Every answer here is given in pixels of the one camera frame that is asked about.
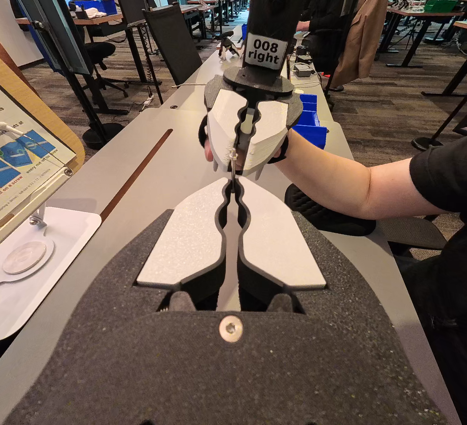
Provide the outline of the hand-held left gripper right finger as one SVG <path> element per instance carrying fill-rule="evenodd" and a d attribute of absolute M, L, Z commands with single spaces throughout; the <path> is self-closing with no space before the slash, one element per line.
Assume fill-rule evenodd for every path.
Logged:
<path fill-rule="evenodd" d="M 268 306 L 279 293 L 326 288 L 326 280 L 290 208 L 245 177 L 235 185 L 239 288 Z"/>

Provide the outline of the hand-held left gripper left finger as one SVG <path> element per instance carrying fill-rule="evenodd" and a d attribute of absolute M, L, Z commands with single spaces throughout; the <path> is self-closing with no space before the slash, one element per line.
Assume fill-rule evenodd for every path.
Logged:
<path fill-rule="evenodd" d="M 184 291 L 197 309 L 217 309 L 231 190 L 231 180 L 222 177 L 175 207 L 137 276 L 138 286 Z"/>

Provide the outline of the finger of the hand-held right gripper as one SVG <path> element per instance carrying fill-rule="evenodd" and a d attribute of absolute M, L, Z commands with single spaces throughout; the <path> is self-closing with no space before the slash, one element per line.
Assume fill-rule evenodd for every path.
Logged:
<path fill-rule="evenodd" d="M 237 173 L 250 173 L 247 166 L 247 153 L 250 133 L 242 131 L 242 115 L 247 112 L 246 98 L 232 90 L 221 89 L 212 109 L 207 115 L 207 136 L 213 154 L 214 171 L 231 170 L 231 150 L 238 155 Z"/>
<path fill-rule="evenodd" d="M 243 153 L 242 176 L 256 174 L 277 153 L 288 132 L 288 105 L 275 100 L 261 101 L 255 108 L 255 121 Z"/>

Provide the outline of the blue bin with black divider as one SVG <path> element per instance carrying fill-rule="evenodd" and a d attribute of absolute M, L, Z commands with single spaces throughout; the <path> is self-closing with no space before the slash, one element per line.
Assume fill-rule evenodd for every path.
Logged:
<path fill-rule="evenodd" d="M 316 111 L 303 110 L 292 129 L 316 147 L 325 148 L 328 129 L 321 126 Z"/>

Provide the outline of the black elbow rest pad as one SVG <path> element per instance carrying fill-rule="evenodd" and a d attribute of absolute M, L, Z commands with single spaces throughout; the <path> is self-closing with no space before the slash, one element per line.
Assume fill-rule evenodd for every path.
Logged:
<path fill-rule="evenodd" d="M 350 217 L 321 206 L 294 184 L 285 191 L 284 202 L 321 231 L 360 237 L 370 235 L 377 227 L 375 220 Z"/>

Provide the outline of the person's right forearm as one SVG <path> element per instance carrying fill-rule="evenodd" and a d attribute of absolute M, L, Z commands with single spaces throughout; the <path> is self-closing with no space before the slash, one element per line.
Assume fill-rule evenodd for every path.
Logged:
<path fill-rule="evenodd" d="M 277 168 L 318 204 L 355 218 L 381 220 L 439 215 L 410 175 L 411 159 L 366 167 L 317 148 L 294 130 Z"/>

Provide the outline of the wooden top desk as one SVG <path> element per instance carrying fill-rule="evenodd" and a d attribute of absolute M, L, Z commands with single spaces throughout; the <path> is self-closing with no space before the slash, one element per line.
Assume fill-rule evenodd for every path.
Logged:
<path fill-rule="evenodd" d="M 89 39 L 91 43 L 94 43 L 93 37 L 107 37 L 111 36 L 115 33 L 120 33 L 124 32 L 126 36 L 126 40 L 128 42 L 128 45 L 130 47 L 130 51 L 134 60 L 135 67 L 138 72 L 139 79 L 130 79 L 127 81 L 123 81 L 125 84 L 126 88 L 129 87 L 130 83 L 139 83 L 139 84 L 151 84 L 154 80 L 155 77 L 151 78 L 150 76 L 147 76 L 144 67 L 143 67 L 143 62 L 141 60 L 137 44 L 135 42 L 135 38 L 133 36 L 133 29 L 136 28 L 139 34 L 139 37 L 142 41 L 142 44 L 144 44 L 143 40 L 143 32 L 141 27 L 145 25 L 144 22 L 136 23 L 134 25 L 126 25 L 124 20 L 123 20 L 123 15 L 122 13 L 116 13 L 116 14 L 108 14 L 105 16 L 97 16 L 95 18 L 91 19 L 82 19 L 78 18 L 76 15 L 72 16 L 72 20 L 74 24 L 78 27 L 85 27 L 87 34 L 89 35 Z"/>
<path fill-rule="evenodd" d="M 386 30 L 385 35 L 382 38 L 380 46 L 377 50 L 378 54 L 388 53 L 389 52 L 389 45 L 391 40 L 395 34 L 395 31 L 399 25 L 400 20 L 403 17 L 414 17 L 417 20 L 422 21 L 422 26 L 418 31 L 414 42 L 412 43 L 409 51 L 407 52 L 404 60 L 400 64 L 395 63 L 387 63 L 386 67 L 391 68 L 422 68 L 422 65 L 411 65 L 411 60 L 413 56 L 416 54 L 418 46 L 422 42 L 429 26 L 433 22 L 442 22 L 446 21 L 449 22 L 452 18 L 456 18 L 457 20 L 462 16 L 466 16 L 466 12 L 448 12 L 448 13 L 413 13 L 408 12 L 407 10 L 399 10 L 395 8 L 388 8 L 388 13 L 391 13 L 391 17 L 389 19 L 389 25 Z"/>

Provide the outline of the person's right hand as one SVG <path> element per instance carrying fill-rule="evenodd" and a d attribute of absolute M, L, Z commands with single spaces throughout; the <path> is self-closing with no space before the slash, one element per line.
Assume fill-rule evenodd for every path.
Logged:
<path fill-rule="evenodd" d="M 219 167 L 219 163 L 217 159 L 214 157 L 209 137 L 207 137 L 204 142 L 204 152 L 205 152 L 206 160 L 210 163 L 213 163 L 213 168 L 216 171 Z M 244 154 L 243 154 L 243 151 L 241 151 L 238 148 L 235 149 L 235 153 L 236 153 L 236 160 L 235 160 L 235 171 L 236 172 L 235 173 L 241 176 L 243 175 Z"/>

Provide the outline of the small black white gadget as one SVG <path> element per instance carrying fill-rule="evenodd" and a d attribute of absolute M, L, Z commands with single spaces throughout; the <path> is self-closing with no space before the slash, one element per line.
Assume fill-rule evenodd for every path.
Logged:
<path fill-rule="evenodd" d="M 220 42 L 219 45 L 219 58 L 222 61 L 226 60 L 226 54 L 230 52 L 233 55 L 237 55 L 238 58 L 241 58 L 242 54 L 236 48 L 235 43 L 231 40 L 231 37 L 234 36 L 234 31 L 225 31 L 218 36 L 216 36 L 217 40 Z"/>

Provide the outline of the tan coat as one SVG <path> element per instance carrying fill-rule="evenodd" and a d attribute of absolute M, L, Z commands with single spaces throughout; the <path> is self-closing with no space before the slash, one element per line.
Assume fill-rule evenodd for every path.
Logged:
<path fill-rule="evenodd" d="M 382 35 L 388 0 L 359 0 L 331 88 L 370 74 Z"/>

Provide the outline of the black office chair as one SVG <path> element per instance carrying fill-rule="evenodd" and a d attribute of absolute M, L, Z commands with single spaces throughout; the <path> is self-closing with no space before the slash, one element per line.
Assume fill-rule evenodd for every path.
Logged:
<path fill-rule="evenodd" d="M 102 77 L 97 70 L 97 65 L 100 66 L 102 71 L 106 71 L 108 68 L 104 63 L 104 59 L 112 56 L 116 50 L 116 47 L 112 43 L 98 42 L 98 43 L 85 43 L 85 49 L 90 57 L 90 61 L 93 65 L 94 72 L 96 75 L 96 83 L 99 89 L 106 90 L 107 87 L 119 90 L 123 93 L 125 98 L 128 98 L 126 89 L 129 88 L 129 83 L 125 80 L 112 79 Z"/>

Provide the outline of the black pole stand round base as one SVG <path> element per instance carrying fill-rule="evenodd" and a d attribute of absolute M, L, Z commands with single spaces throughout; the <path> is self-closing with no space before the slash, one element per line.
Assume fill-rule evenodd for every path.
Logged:
<path fill-rule="evenodd" d="M 438 141 L 437 138 L 440 136 L 443 130 L 449 125 L 449 123 L 457 116 L 457 114 L 464 107 L 466 102 L 467 102 L 467 96 L 464 96 L 462 101 L 458 104 L 458 106 L 452 111 L 452 113 L 446 118 L 446 120 L 441 124 L 438 130 L 436 130 L 436 132 L 431 137 L 415 138 L 411 141 L 412 146 L 419 151 L 426 151 L 429 148 L 442 146 L 443 143 Z M 467 116 L 466 115 L 453 129 L 453 132 L 461 136 L 467 136 Z"/>

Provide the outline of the green storage bin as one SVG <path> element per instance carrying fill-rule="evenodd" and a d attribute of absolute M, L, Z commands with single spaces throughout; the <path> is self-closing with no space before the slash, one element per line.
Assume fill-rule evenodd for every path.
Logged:
<path fill-rule="evenodd" d="M 425 5 L 424 13 L 451 13 L 458 5 L 458 0 L 428 0 Z"/>

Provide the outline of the person's black shirt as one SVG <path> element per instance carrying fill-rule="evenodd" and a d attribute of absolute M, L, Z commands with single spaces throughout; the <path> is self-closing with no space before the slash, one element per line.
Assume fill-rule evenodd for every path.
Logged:
<path fill-rule="evenodd" d="M 396 260 L 459 419 L 466 424 L 467 139 L 414 156 L 410 174 L 429 203 L 459 213 L 464 223 L 438 256 Z"/>

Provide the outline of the instruction sign on white stand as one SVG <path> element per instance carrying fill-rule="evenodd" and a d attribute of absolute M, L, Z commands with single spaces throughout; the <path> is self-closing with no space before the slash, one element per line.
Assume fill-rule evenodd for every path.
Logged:
<path fill-rule="evenodd" d="M 1 60 L 0 339 L 11 342 L 101 225 L 46 202 L 84 163 L 77 136 Z"/>

